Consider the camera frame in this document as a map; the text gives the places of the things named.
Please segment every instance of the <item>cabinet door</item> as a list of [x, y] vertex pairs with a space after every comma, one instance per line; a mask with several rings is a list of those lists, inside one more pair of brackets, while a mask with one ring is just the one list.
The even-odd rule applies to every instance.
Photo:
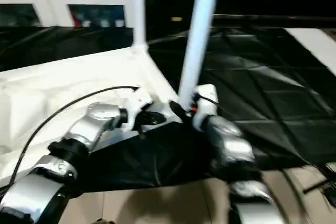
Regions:
[[58, 26], [133, 27], [133, 0], [49, 0]]
[[0, 26], [53, 26], [47, 0], [0, 0]]

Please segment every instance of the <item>black joint cover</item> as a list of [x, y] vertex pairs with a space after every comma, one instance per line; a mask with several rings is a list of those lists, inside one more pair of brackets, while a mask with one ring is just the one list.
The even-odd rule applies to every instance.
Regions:
[[86, 146], [71, 138], [63, 138], [60, 142], [52, 142], [48, 149], [52, 156], [69, 162], [75, 169], [78, 169], [83, 161], [89, 157], [89, 151]]

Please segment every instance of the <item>floor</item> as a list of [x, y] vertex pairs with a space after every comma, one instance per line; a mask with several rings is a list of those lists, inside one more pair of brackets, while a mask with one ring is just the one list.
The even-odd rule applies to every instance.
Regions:
[[[286, 172], [298, 192], [323, 179], [313, 167]], [[335, 223], [336, 210], [320, 192], [314, 191], [308, 195], [299, 193], [305, 207], [305, 211], [302, 211], [281, 172], [265, 172], [264, 178], [291, 224]], [[177, 187], [84, 194], [70, 201], [60, 223], [90, 224], [104, 218], [116, 224], [225, 224], [228, 210], [226, 195], [226, 184], [215, 178]]]

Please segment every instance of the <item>white fabric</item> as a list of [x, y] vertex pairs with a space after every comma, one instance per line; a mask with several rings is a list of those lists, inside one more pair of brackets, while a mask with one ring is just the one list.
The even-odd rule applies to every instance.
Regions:
[[[146, 88], [158, 104], [177, 99], [149, 55], [140, 49], [124, 48], [1, 72], [0, 186], [8, 181], [20, 149], [44, 119], [76, 98], [114, 86]], [[89, 104], [108, 101], [123, 105], [132, 92], [97, 94], [56, 116], [34, 138], [20, 170], [30, 168], [46, 154], [48, 144], [63, 136]]]

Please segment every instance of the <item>glass panel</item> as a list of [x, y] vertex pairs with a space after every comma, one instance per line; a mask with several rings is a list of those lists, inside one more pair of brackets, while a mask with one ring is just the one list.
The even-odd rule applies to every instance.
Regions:
[[32, 4], [0, 4], [0, 26], [41, 26]]
[[124, 27], [122, 5], [69, 5], [75, 27]]

